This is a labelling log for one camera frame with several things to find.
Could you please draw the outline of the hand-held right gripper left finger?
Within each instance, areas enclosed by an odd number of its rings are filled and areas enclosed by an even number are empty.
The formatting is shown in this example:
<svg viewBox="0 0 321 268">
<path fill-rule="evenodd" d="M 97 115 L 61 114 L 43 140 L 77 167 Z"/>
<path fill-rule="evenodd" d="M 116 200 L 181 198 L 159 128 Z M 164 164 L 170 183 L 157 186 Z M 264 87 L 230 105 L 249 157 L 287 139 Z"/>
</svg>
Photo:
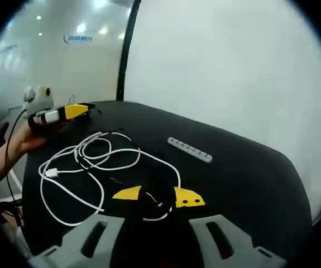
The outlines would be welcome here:
<svg viewBox="0 0 321 268">
<path fill-rule="evenodd" d="M 95 214 L 65 234 L 61 246 L 33 257 L 32 267 L 141 267 L 133 247 L 121 248 L 125 219 Z"/>
</svg>

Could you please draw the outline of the person's left hand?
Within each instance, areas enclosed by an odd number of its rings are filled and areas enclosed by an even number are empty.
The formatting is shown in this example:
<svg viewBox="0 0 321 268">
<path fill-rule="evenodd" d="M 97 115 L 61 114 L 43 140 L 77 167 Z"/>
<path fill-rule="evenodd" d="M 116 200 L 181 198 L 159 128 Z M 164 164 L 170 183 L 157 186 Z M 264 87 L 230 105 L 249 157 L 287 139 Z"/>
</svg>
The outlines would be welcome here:
<svg viewBox="0 0 321 268">
<path fill-rule="evenodd" d="M 62 127 L 63 125 L 61 123 L 56 123 L 47 125 L 46 131 L 44 132 L 37 132 L 36 130 L 31 129 L 28 122 L 24 123 L 17 132 L 19 151 L 26 154 L 43 146 L 49 139 L 54 137 Z"/>
</svg>

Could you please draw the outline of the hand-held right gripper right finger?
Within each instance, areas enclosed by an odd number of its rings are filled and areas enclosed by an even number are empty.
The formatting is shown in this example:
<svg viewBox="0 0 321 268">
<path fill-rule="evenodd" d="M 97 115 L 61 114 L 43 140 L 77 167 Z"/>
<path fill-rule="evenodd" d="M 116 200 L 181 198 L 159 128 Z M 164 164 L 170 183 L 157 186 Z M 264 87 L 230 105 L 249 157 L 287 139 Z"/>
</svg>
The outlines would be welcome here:
<svg viewBox="0 0 321 268">
<path fill-rule="evenodd" d="M 204 208 L 196 192 L 173 187 L 171 260 L 175 267 L 284 267 L 286 261 L 261 246 L 226 217 L 190 218 L 188 209 Z"/>
</svg>

